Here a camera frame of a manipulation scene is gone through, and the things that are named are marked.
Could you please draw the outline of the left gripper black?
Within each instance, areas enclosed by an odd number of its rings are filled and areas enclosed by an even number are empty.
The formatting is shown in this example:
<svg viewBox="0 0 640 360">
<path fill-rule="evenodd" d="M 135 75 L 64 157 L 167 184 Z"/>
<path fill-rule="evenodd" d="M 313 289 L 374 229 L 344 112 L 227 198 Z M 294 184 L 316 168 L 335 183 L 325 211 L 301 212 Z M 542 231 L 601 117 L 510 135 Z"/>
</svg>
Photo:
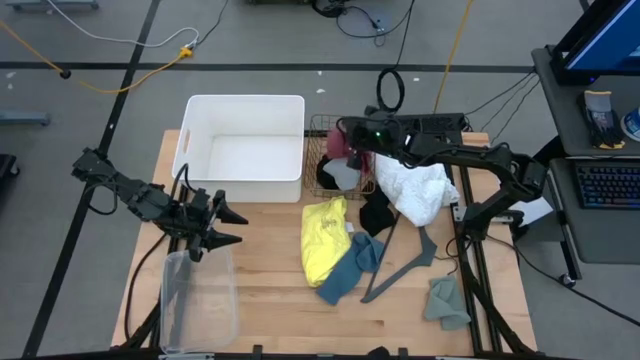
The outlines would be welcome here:
<svg viewBox="0 0 640 360">
<path fill-rule="evenodd" d="M 249 223 L 247 219 L 229 208 L 224 190 L 216 191 L 213 197 L 213 208 L 211 197 L 203 189 L 191 191 L 181 187 L 178 200 L 173 233 L 175 237 L 186 240 L 186 250 L 191 261 L 200 262 L 204 251 L 242 241 L 240 236 L 220 233 L 211 227 L 214 213 L 222 223 Z"/>
</svg>

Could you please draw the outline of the maroon cap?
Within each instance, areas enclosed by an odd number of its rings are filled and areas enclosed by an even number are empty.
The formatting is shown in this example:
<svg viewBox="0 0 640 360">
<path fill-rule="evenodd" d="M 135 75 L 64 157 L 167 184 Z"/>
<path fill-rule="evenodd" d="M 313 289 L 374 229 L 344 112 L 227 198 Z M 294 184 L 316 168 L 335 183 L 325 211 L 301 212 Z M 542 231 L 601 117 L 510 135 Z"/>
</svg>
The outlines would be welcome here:
<svg viewBox="0 0 640 360">
<path fill-rule="evenodd" d="M 329 159 L 346 158 L 353 154 L 349 144 L 345 140 L 345 135 L 337 128 L 331 129 L 327 135 L 326 156 Z M 359 152 L 358 159 L 361 163 L 360 170 L 365 174 L 371 172 L 371 156 L 367 152 Z"/>
</svg>

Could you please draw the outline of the black beanie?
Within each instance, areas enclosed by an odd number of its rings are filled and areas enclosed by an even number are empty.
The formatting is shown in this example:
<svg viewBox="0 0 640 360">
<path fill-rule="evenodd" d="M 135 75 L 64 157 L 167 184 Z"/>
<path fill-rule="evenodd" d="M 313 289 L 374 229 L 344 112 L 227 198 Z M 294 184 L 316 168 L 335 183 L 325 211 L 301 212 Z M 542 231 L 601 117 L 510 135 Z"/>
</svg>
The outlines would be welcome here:
<svg viewBox="0 0 640 360">
<path fill-rule="evenodd" d="M 335 178 L 324 170 L 324 166 L 330 162 L 330 159 L 323 155 L 321 160 L 316 166 L 316 180 L 318 184 L 327 190 L 338 190 L 339 187 L 335 181 Z"/>
</svg>

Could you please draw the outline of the white fluffy cloth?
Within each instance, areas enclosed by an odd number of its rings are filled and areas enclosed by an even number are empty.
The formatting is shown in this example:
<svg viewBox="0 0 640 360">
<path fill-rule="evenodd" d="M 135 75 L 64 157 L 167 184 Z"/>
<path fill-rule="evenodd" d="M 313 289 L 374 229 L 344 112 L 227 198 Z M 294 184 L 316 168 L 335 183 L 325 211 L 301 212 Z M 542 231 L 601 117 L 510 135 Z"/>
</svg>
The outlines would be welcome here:
<svg viewBox="0 0 640 360">
<path fill-rule="evenodd" d="M 460 199 L 442 164 L 408 169 L 376 154 L 375 176 L 394 207 L 416 227 L 431 224 L 442 207 Z"/>
</svg>

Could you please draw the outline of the yellow shirt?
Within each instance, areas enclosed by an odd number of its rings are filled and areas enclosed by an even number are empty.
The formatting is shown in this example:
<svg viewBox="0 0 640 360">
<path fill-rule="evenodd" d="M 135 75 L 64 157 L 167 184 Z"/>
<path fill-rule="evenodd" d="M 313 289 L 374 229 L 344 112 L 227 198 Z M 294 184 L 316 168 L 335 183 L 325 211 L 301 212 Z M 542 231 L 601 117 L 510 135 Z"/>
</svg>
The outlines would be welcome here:
<svg viewBox="0 0 640 360">
<path fill-rule="evenodd" d="M 325 282 L 351 246 L 346 230 L 346 211 L 347 200 L 343 196 L 303 207 L 301 264 L 311 288 Z"/>
</svg>

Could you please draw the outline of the blue knit cloth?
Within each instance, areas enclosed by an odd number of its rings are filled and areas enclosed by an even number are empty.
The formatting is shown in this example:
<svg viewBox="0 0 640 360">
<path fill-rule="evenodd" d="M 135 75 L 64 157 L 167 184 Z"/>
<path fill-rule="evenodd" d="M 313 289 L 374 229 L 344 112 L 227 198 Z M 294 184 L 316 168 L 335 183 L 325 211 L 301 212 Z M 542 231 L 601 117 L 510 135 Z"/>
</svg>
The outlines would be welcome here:
<svg viewBox="0 0 640 360">
<path fill-rule="evenodd" d="M 337 305 L 360 281 L 363 273 L 380 266 L 384 244 L 365 232 L 357 232 L 347 252 L 336 263 L 316 294 L 329 305 Z"/>
</svg>

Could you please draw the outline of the grey clothes hanger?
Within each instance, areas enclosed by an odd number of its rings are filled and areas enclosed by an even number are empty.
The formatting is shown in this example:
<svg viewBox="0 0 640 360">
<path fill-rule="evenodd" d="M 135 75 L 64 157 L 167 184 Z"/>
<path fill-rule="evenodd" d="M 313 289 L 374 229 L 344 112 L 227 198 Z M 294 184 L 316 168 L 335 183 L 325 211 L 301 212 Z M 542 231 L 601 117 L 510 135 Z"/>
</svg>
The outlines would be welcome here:
<svg viewBox="0 0 640 360">
<path fill-rule="evenodd" d="M 384 281 L 380 282 L 379 284 L 376 284 L 378 274 L 382 269 L 385 256 L 388 252 L 388 248 L 390 247 L 393 237 L 395 235 L 396 229 L 398 228 L 400 216 L 401 216 L 400 212 L 396 211 L 394 214 L 394 222 L 384 242 L 382 254 L 380 257 L 381 263 L 377 267 L 377 269 L 373 272 L 373 275 L 371 276 L 369 284 L 367 285 L 365 294 L 360 299 L 360 302 L 363 304 L 368 304 L 373 302 L 385 291 L 387 291 L 392 285 L 394 285 L 397 281 L 399 281 L 403 276 L 405 276 L 409 271 L 418 267 L 430 267 L 433 261 L 436 259 L 436 251 L 437 251 L 436 243 L 428 235 L 425 226 L 419 227 L 418 234 L 419 234 L 419 244 L 421 247 L 421 252 L 416 257 L 411 259 L 407 264 L 400 267 L 395 273 L 387 277 Z"/>
</svg>

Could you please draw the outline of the sage green cloth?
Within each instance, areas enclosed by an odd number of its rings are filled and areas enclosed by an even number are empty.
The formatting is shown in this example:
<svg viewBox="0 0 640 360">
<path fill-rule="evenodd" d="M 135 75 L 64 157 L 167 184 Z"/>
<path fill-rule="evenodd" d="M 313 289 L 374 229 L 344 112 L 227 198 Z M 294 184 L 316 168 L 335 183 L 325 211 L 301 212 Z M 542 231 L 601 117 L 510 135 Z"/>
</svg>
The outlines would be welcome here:
<svg viewBox="0 0 640 360">
<path fill-rule="evenodd" d="M 427 321 L 439 321 L 444 331 L 459 330 L 471 322 L 454 276 L 447 275 L 430 281 L 424 318 Z"/>
</svg>

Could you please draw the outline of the white plastic bin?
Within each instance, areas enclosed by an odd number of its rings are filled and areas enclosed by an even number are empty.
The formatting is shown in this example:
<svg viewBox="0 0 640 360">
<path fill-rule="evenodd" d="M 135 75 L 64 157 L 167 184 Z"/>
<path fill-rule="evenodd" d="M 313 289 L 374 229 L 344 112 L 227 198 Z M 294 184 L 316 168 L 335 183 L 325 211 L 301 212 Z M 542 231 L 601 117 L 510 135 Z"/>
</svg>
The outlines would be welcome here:
<svg viewBox="0 0 640 360">
<path fill-rule="evenodd" d="M 305 100 L 300 95 L 194 95 L 172 176 L 231 203 L 301 198 Z"/>
</svg>

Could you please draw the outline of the black cart leg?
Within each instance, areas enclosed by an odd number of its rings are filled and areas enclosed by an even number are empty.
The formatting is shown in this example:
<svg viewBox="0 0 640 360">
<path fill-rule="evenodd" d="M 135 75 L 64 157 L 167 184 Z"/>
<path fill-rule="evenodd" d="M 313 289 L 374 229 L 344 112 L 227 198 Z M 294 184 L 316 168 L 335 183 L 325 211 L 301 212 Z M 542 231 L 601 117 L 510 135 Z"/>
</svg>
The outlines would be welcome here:
<svg viewBox="0 0 640 360">
<path fill-rule="evenodd" d="M 559 136 L 555 136 L 534 155 L 534 158 L 545 167 L 549 167 L 552 160 L 564 158 L 565 156 L 566 152 L 561 139 Z M 560 275 L 558 280 L 564 287 L 573 288 L 576 282 L 582 279 L 582 273 L 572 244 L 573 235 L 569 228 L 559 188 L 552 172 L 547 175 L 547 187 L 550 191 L 555 217 L 562 231 L 562 239 L 559 243 L 567 268 L 567 272 Z"/>
</svg>

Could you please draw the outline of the black keyboard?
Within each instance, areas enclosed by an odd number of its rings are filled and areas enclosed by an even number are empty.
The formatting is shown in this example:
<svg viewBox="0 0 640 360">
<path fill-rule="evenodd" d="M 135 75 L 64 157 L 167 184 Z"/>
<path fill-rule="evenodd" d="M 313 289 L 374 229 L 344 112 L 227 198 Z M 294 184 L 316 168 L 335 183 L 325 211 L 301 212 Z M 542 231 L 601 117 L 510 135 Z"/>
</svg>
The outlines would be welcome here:
<svg viewBox="0 0 640 360">
<path fill-rule="evenodd" d="M 640 210 L 640 162 L 575 161 L 572 168 L 582 208 Z"/>
</svg>

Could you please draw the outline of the black computer monitor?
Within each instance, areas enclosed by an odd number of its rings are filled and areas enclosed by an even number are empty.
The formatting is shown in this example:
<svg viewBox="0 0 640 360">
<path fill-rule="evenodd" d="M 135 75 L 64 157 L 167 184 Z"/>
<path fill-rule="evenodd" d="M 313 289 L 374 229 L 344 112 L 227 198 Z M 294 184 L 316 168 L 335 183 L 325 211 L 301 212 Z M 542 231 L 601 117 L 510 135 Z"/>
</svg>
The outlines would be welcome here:
<svg viewBox="0 0 640 360">
<path fill-rule="evenodd" d="M 551 50 L 550 67 L 561 85 L 640 76 L 640 0 L 594 0 Z"/>
</svg>

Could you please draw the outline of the grey keyboard tray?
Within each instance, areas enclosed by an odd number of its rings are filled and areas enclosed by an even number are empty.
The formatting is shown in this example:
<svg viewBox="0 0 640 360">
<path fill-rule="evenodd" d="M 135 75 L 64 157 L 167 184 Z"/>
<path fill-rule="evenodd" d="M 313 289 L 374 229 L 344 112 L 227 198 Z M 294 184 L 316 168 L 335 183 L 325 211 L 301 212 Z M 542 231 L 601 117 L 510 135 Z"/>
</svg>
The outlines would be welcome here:
<svg viewBox="0 0 640 360">
<path fill-rule="evenodd" d="M 585 263 L 640 265 L 640 210 L 584 209 L 577 198 L 572 165 L 554 159 L 557 182 L 573 243 Z"/>
</svg>

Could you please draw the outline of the white blue tub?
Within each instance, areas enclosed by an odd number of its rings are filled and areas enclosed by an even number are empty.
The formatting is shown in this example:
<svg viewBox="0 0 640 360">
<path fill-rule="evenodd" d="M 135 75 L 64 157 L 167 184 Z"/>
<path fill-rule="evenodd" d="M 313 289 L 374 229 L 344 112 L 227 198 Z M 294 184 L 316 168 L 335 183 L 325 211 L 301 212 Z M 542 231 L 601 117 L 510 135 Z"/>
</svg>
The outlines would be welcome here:
<svg viewBox="0 0 640 360">
<path fill-rule="evenodd" d="M 628 138 L 640 143 L 640 106 L 621 119 L 621 128 Z"/>
</svg>

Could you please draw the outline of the black aluminium frame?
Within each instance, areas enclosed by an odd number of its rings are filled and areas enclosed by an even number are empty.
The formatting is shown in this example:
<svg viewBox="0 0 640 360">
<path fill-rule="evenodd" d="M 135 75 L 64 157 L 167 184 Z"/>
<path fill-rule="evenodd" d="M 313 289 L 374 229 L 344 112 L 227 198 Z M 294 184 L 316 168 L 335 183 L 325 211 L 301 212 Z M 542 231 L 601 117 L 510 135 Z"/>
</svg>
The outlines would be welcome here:
<svg viewBox="0 0 640 360">
<path fill-rule="evenodd" d="M 266 353 L 363 354 L 378 346 L 392 353 L 407 348 L 410 355 L 474 355 L 474 350 L 498 350 L 492 346 L 495 325 L 489 325 L 478 300 L 473 298 L 476 323 L 458 331 L 442 331 L 439 321 L 426 321 L 429 281 L 454 268 L 452 260 L 435 259 L 429 267 L 416 267 L 370 303 L 361 303 L 371 275 L 364 274 L 357 287 L 337 306 L 321 300 L 307 285 L 300 258 L 303 206 L 327 200 L 303 190 L 298 203 L 232 204 L 249 219 L 248 226 L 216 228 L 242 236 L 231 246 L 235 265 L 239 331 L 235 341 L 221 352 L 251 352 L 262 345 Z M 531 319 L 511 248 L 489 241 L 482 252 L 469 248 L 470 267 L 503 318 L 521 341 L 536 349 Z M 131 331 L 154 307 L 162 280 L 167 240 L 145 261 L 136 279 L 130 308 Z M 394 230 L 375 285 L 386 280 L 421 252 L 418 230 L 404 217 Z"/>
</svg>

